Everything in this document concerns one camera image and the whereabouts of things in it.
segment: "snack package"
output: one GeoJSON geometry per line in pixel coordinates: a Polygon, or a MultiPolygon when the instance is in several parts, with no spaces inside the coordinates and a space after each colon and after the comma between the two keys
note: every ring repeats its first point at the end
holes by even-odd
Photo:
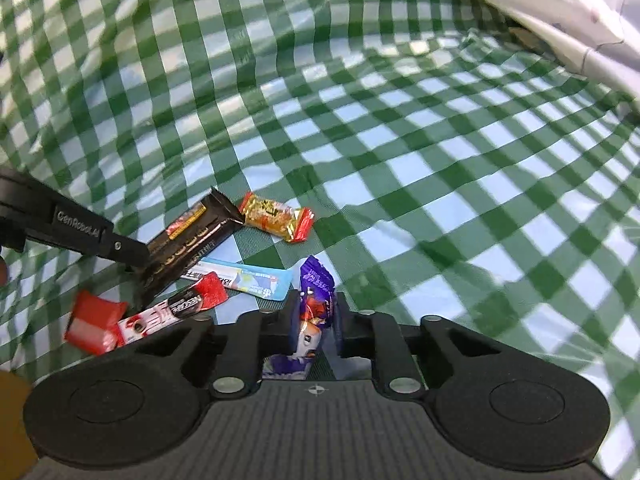
{"type": "Polygon", "coordinates": [[[214,308],[226,300],[226,290],[216,273],[210,272],[166,300],[119,322],[120,344],[125,345],[142,339],[181,319],[214,308]]]}
{"type": "Polygon", "coordinates": [[[85,290],[76,296],[65,340],[94,355],[101,355],[118,345],[118,321],[127,303],[103,300],[85,290]]]}
{"type": "Polygon", "coordinates": [[[226,288],[276,301],[282,301],[286,297],[293,275],[291,270],[232,264],[205,256],[182,277],[199,280],[209,272],[215,272],[226,288]]]}
{"type": "Polygon", "coordinates": [[[201,257],[244,225],[244,216],[218,190],[203,197],[151,240],[149,264],[137,269],[142,282],[139,303],[146,306],[201,257]]]}
{"type": "Polygon", "coordinates": [[[244,196],[240,212],[245,216],[247,225],[291,243],[306,240],[314,223],[314,214],[308,207],[293,209],[275,200],[260,198],[251,191],[244,196]]]}
{"type": "Polygon", "coordinates": [[[332,322],[335,303],[334,277],[313,256],[300,268],[300,330],[293,355],[274,355],[262,370],[265,379],[303,380],[320,347],[322,330],[332,322]]]}

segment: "tablecloth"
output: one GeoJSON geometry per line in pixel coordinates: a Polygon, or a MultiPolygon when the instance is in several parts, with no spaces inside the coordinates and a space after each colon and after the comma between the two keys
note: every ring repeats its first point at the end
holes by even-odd
{"type": "MultiPolygon", "coordinates": [[[[305,243],[245,228],[213,256],[315,254],[353,309],[581,373],[612,410],[598,463],[637,480],[628,96],[511,43],[483,0],[1,0],[0,52],[0,162],[145,241],[210,186],[309,206],[305,243]]],[[[132,298],[105,260],[2,255],[0,364],[32,381],[84,357],[62,340],[80,288],[132,298]]],[[[242,298],[218,322],[268,306],[242,298]]]]}

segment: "gold candy wrapper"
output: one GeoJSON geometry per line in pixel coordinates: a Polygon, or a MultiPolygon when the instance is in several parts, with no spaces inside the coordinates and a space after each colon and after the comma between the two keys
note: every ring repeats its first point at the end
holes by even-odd
{"type": "Polygon", "coordinates": [[[290,243],[306,240],[314,223],[308,207],[292,208],[275,200],[261,198],[249,191],[240,205],[247,225],[284,238],[290,243]]]}

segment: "black circular joint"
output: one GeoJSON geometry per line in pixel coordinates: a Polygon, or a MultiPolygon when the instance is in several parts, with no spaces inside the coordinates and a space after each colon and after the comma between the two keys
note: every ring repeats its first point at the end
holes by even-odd
{"type": "Polygon", "coordinates": [[[505,352],[468,359],[439,388],[434,414],[452,444],[487,464],[520,471],[593,459],[609,427],[598,389],[544,361],[512,358],[505,352]]]}
{"type": "Polygon", "coordinates": [[[31,393],[24,425],[39,453],[81,468],[116,467],[183,441],[200,403],[177,367],[144,354],[102,359],[54,374],[31,393]]]}
{"type": "Polygon", "coordinates": [[[69,409],[77,418],[93,424],[113,424],[139,412],[145,394],[125,381],[98,381],[77,389],[69,399],[69,409]]]}

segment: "silver screw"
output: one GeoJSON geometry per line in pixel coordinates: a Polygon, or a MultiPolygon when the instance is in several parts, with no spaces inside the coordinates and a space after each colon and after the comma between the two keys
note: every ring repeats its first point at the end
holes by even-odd
{"type": "Polygon", "coordinates": [[[244,388],[244,381],[237,377],[220,377],[213,381],[213,389],[221,394],[234,394],[244,388]]]}
{"type": "Polygon", "coordinates": [[[397,394],[412,394],[420,389],[421,384],[411,377],[398,377],[389,383],[389,387],[397,394]]]}

